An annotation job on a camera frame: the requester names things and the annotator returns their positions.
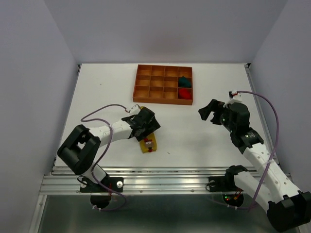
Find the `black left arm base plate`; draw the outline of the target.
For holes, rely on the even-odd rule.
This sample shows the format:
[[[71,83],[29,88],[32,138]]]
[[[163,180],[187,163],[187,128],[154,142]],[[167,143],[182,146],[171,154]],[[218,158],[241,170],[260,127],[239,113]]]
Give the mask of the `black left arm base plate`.
[[[89,178],[79,176],[77,181],[80,183],[81,193],[108,193],[106,188],[116,192],[123,192],[124,178],[123,177],[109,177],[102,180],[102,184],[94,183]]]

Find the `dark green sock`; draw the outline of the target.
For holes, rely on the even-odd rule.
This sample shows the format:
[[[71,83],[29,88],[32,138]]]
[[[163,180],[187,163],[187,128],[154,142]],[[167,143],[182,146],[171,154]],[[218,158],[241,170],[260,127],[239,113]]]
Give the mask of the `dark green sock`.
[[[182,76],[178,78],[178,87],[179,88],[191,88],[191,81],[188,80],[186,77]]]

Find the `orange compartment tray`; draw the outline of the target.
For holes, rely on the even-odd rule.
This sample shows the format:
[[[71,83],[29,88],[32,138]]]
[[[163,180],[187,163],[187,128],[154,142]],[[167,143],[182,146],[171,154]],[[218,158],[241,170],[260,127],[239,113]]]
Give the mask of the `orange compartment tray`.
[[[178,78],[186,77],[191,81],[192,99],[178,98]],[[192,67],[139,64],[133,90],[133,101],[141,103],[192,105],[193,104]]]

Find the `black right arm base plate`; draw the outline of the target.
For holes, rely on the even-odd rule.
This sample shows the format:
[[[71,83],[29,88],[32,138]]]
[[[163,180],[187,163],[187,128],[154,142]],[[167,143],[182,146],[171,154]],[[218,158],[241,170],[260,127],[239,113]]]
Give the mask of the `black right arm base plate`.
[[[235,191],[236,188],[227,181],[225,176],[209,176],[206,190],[210,192],[231,192]]]

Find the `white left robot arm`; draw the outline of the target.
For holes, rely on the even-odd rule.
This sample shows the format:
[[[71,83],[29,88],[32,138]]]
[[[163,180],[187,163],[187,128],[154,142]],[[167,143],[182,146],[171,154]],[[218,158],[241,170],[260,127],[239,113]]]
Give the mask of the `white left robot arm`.
[[[99,148],[106,146],[104,152],[107,152],[111,143],[124,139],[135,138],[140,142],[160,128],[155,113],[147,107],[135,105],[125,111],[129,116],[113,124],[95,118],[104,125],[95,128],[83,124],[76,126],[57,151],[57,156],[71,171],[88,178],[97,191],[110,190],[109,175],[95,161]]]

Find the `yellow sock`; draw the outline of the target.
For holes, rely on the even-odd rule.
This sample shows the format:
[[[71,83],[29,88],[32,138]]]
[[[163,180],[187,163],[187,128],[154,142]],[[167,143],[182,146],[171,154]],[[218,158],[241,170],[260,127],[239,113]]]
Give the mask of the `yellow sock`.
[[[142,123],[138,139],[140,148],[142,153],[154,152],[157,150],[155,131],[160,128],[160,124],[152,110],[144,106],[140,108],[139,119]]]

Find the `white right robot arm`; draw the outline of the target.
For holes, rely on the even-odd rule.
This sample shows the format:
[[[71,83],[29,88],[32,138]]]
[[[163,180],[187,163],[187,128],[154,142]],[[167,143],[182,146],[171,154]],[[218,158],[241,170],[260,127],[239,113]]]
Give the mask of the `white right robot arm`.
[[[224,103],[215,99],[201,109],[206,121],[224,126],[239,152],[254,166],[262,181],[257,181],[242,165],[230,166],[223,176],[211,176],[210,192],[246,192],[266,212],[268,220],[278,232],[301,226],[311,221],[311,194],[298,188],[281,170],[264,144],[262,137],[250,127],[250,112],[246,105],[233,101]]]

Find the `red sock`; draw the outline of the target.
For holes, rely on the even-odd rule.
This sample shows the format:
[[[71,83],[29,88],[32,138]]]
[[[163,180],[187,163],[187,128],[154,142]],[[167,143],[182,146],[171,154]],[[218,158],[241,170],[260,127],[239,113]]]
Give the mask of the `red sock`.
[[[186,88],[179,88],[178,98],[183,100],[191,100],[192,99],[191,91]]]

